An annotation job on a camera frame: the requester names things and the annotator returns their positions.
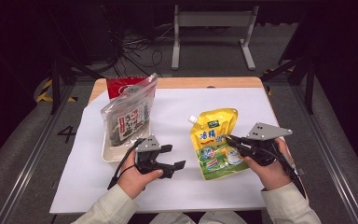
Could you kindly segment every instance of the yellow pouch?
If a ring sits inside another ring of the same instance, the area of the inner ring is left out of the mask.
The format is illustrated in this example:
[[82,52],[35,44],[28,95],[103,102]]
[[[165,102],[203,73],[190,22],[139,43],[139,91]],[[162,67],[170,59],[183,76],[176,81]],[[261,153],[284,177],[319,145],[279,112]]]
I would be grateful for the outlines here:
[[232,175],[248,168],[239,157],[237,149],[226,143],[225,136],[233,131],[237,117],[236,109],[221,108],[202,112],[198,118],[189,118],[194,124],[190,130],[191,141],[206,180]]

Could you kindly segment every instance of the white sleeve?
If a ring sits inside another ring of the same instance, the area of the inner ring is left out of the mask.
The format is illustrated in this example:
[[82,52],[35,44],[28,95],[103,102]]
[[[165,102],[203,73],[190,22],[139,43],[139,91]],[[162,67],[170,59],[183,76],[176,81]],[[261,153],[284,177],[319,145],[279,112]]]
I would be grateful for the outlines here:
[[116,184],[74,223],[124,224],[129,222],[137,209],[138,204]]
[[321,223],[294,183],[280,189],[261,191],[261,195],[273,223]]

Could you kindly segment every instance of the red package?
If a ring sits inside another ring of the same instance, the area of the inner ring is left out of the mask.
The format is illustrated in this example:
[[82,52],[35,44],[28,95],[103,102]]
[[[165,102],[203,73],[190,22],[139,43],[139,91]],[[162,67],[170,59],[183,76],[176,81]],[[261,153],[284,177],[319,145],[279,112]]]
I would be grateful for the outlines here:
[[107,92],[109,94],[109,99],[112,100],[113,98],[118,97],[123,93],[125,89],[131,87],[140,81],[143,81],[146,77],[114,77],[114,78],[107,78],[106,85],[107,85]]

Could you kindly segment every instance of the white tabletop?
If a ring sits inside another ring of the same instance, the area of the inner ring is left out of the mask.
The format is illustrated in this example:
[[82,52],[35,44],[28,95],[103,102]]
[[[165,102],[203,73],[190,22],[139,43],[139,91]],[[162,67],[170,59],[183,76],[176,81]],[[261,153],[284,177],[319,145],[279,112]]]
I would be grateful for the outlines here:
[[[84,213],[106,191],[118,162],[102,159],[103,119],[101,109],[109,102],[107,92],[83,112],[72,152],[62,173],[50,208],[52,214]],[[231,107],[239,111],[233,134],[244,136],[256,122],[278,125],[264,88],[156,89],[151,111],[152,134],[172,152],[157,161],[174,164],[186,161],[172,179],[147,185],[135,201],[139,213],[164,211],[255,210],[264,208],[263,188],[250,169],[215,180],[204,180],[190,139],[190,115]]]

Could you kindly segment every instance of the person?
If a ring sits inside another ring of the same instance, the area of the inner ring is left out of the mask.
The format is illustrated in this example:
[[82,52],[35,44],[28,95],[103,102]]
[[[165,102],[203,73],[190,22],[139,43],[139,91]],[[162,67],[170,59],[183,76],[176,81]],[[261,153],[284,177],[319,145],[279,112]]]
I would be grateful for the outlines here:
[[[280,152],[293,161],[288,153],[286,143],[279,138],[276,139],[276,142]],[[278,161],[268,166],[260,166],[249,157],[244,159],[259,176],[265,187],[261,190],[261,195],[273,223],[321,223],[316,213],[310,208],[309,201],[302,196]],[[162,170],[142,175],[133,166],[134,163],[135,153],[132,152],[123,163],[121,170],[125,172],[121,174],[117,184],[74,223],[127,223],[138,208],[133,199],[144,190],[147,184],[162,175]],[[182,213],[160,213],[151,223],[195,224],[193,220]],[[206,212],[199,223],[246,224],[241,217],[230,211]]]

